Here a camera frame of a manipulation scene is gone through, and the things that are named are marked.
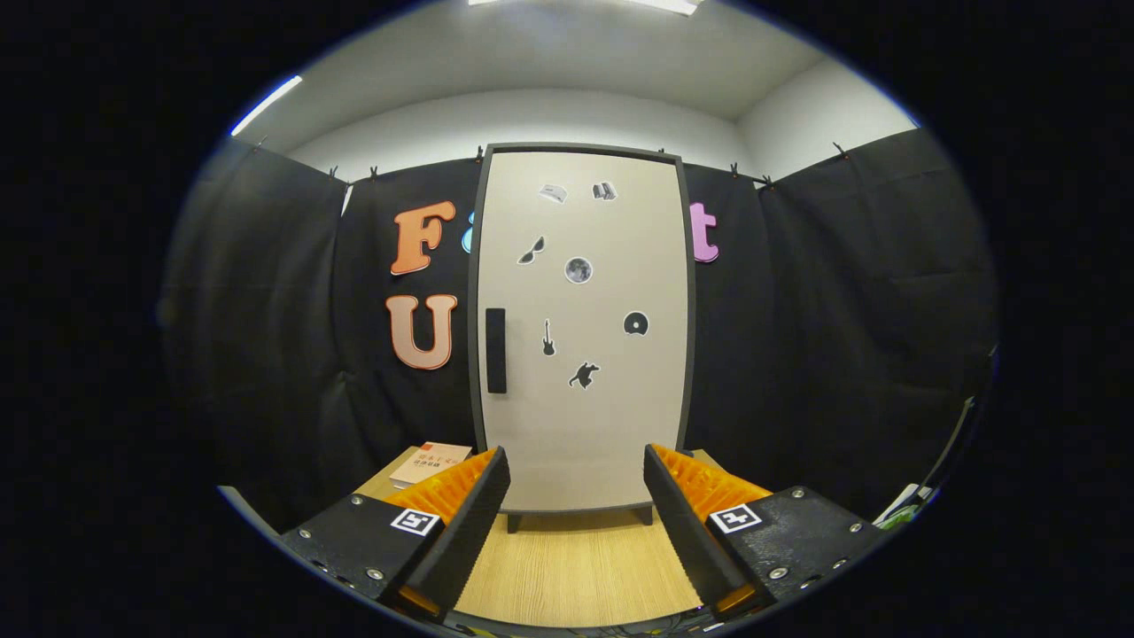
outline ceiling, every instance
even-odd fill
[[[238,137],[288,153],[399,107],[513,88],[606,91],[733,121],[821,59],[718,0],[689,17],[623,0],[440,0],[299,69],[303,82]]]

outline orange letter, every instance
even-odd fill
[[[452,202],[399,212],[393,218],[393,222],[398,224],[398,257],[393,260],[390,272],[405,274],[429,265],[429,255],[422,254],[422,241],[428,243],[431,249],[435,248],[441,243],[441,223],[435,219],[430,219],[424,226],[422,222],[429,216],[449,221],[456,214],[457,207]]]
[[[395,295],[386,299],[386,307],[390,311],[393,354],[403,364],[418,371],[437,371],[449,363],[452,355],[449,315],[457,307],[457,297],[433,295],[425,299],[425,307],[433,311],[433,350],[429,352],[420,350],[414,343],[414,308],[417,307],[417,297]]]

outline ceiling light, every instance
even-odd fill
[[[497,0],[468,0],[468,6],[473,7],[476,5],[488,5],[489,2],[496,2]],[[653,7],[655,9],[665,9],[667,11],[674,11],[675,14],[682,14],[683,16],[692,16],[693,11],[697,9],[702,0],[626,0],[627,2],[634,2],[635,5],[644,5],[646,7]]]
[[[240,120],[240,124],[236,125],[236,128],[232,129],[232,133],[230,133],[230,135],[236,135],[237,133],[244,130],[244,127],[247,126],[253,118],[264,112],[264,109],[266,109],[269,104],[282,97],[284,93],[287,93],[288,91],[291,90],[293,86],[299,84],[301,82],[303,82],[303,78],[297,75],[291,79],[287,80],[287,83],[284,84],[284,86],[280,86],[276,91],[272,91],[272,94],[265,97],[263,102],[260,102],[260,104],[257,104],[256,108],[252,109],[251,113],[244,116],[244,119]]]

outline door frame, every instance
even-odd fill
[[[480,308],[477,307],[477,284],[480,280],[481,223],[484,220],[484,197],[488,194],[489,172],[492,156],[496,153],[516,152],[558,152],[613,155],[672,164],[677,169],[677,187],[682,197],[682,219],[685,226],[685,264],[687,271],[688,318],[685,339],[685,389],[682,395],[682,415],[677,429],[677,446],[685,445],[685,427],[689,416],[689,399],[693,393],[693,354],[696,335],[696,278],[693,258],[693,220],[689,216],[689,194],[685,184],[685,167],[680,155],[629,148],[625,146],[607,146],[601,144],[576,144],[560,142],[543,143],[502,143],[489,144],[484,151],[481,165],[481,179],[476,187],[476,207],[481,214],[473,219],[473,246],[468,261],[468,375],[469,390],[473,399],[473,424],[476,431],[477,452],[486,452],[488,443],[484,436],[484,408],[481,403],[481,365],[480,365]]]

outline door leg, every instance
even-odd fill
[[[653,525],[653,508],[652,507],[638,508],[638,509],[634,510],[634,514],[637,516],[638,520],[642,521],[642,525]]]

